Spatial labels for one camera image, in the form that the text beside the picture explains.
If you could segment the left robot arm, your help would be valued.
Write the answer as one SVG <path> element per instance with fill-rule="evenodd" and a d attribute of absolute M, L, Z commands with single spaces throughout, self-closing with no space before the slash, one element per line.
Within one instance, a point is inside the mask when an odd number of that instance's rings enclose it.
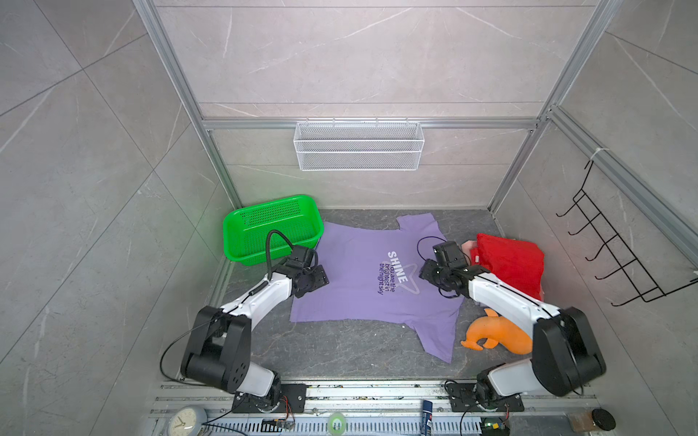
<path fill-rule="evenodd" d="M 201 309 L 185 347 L 181 374 L 224 392 L 278 401 L 277 373 L 252 362 L 252 332 L 280 303 L 328 284 L 321 265 L 276 265 L 271 274 L 232 303 Z"/>

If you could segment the purple t-shirt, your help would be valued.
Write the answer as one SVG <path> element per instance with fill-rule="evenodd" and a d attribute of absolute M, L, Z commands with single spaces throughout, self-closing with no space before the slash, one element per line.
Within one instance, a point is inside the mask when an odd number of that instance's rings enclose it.
<path fill-rule="evenodd" d="M 450 363 L 463 297 L 420 278 L 444 239 L 432 214 L 405 215 L 394 230 L 326 223 L 316 251 L 328 285 L 293 301 L 293 323 L 343 320 L 399 323 L 414 330 L 428 354 Z"/>

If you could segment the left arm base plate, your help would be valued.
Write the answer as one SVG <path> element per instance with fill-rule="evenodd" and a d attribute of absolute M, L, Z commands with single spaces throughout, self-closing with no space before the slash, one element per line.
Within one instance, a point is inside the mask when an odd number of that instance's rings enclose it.
<path fill-rule="evenodd" d="M 234 401 L 233 413 L 281 413 L 298 414 L 305 411 L 308 385 L 303 383 L 282 383 L 275 403 L 245 394 Z"/>

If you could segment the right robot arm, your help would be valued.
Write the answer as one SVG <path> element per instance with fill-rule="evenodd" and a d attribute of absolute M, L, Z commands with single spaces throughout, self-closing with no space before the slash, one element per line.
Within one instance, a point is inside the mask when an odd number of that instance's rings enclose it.
<path fill-rule="evenodd" d="M 532 340 L 527 359 L 478 375 L 474 395 L 482 408 L 492 410 L 506 397 L 518 394 L 564 397 L 606 373 L 605 359 L 581 310 L 537 301 L 480 265 L 456 268 L 428 260 L 420 277 L 440 290 L 484 304 Z"/>

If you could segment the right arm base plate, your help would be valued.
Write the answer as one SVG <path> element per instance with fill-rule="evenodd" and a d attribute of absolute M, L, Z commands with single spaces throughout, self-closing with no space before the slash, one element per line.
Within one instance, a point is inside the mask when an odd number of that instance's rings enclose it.
<path fill-rule="evenodd" d="M 453 412 L 523 412 L 520 394 L 501 396 L 481 383 L 448 380 L 444 389 Z"/>

